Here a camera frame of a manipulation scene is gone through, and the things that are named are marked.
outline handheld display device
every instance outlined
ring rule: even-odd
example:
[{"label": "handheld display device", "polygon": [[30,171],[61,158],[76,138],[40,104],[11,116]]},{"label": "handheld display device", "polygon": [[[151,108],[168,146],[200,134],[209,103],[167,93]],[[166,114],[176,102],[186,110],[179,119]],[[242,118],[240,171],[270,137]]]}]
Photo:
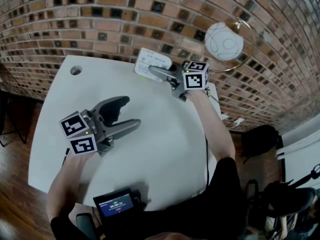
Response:
[{"label": "handheld display device", "polygon": [[116,197],[114,199],[98,204],[104,217],[109,217],[134,208],[134,204],[129,194]]},{"label": "handheld display device", "polygon": [[134,196],[130,188],[122,188],[94,197],[93,201],[103,221],[109,221],[111,217],[131,217],[141,202]]}]

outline table hole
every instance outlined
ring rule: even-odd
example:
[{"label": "table hole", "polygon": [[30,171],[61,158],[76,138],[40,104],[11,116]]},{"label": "table hole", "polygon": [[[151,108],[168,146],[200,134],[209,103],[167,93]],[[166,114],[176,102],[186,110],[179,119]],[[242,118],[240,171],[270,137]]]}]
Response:
[{"label": "table hole", "polygon": [[71,69],[70,69],[70,73],[71,75],[73,76],[76,76],[76,75],[79,75],[80,73],[82,72],[82,66],[73,66]]}]

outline brick wall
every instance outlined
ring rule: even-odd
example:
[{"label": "brick wall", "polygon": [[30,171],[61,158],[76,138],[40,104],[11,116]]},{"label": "brick wall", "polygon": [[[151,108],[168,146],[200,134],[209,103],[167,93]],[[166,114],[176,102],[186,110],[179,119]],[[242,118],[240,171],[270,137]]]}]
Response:
[{"label": "brick wall", "polygon": [[0,0],[0,77],[12,93],[44,100],[67,55],[134,63],[141,47],[173,61],[223,64],[204,45],[215,22],[247,21],[254,56],[239,70],[215,73],[225,124],[272,124],[285,132],[320,112],[320,0]]}]

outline black bag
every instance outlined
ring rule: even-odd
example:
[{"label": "black bag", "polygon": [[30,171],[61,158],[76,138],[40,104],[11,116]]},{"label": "black bag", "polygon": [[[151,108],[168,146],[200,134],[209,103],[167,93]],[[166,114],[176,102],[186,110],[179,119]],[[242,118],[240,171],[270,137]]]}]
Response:
[{"label": "black bag", "polygon": [[262,155],[279,143],[279,132],[271,125],[262,125],[242,135],[242,156],[249,158]]}]

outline white table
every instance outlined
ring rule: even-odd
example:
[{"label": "white table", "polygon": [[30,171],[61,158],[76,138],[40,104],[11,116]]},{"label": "white table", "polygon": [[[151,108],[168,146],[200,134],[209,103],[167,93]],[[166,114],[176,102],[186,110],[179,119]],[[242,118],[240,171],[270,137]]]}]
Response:
[{"label": "white table", "polygon": [[[82,72],[70,69],[80,65]],[[68,55],[44,101],[32,143],[29,185],[48,192],[59,172],[67,144],[59,121],[74,111],[91,110],[100,101],[129,96],[119,121],[140,119],[140,127],[118,139],[104,157],[98,153],[85,165],[77,202],[94,206],[93,197],[122,187],[137,187],[150,202],[146,211],[185,200],[206,185],[206,147],[193,104],[158,83],[133,72],[134,64]],[[218,99],[214,84],[211,95]],[[219,104],[211,98],[221,116]],[[216,161],[210,157],[212,176]]]}]

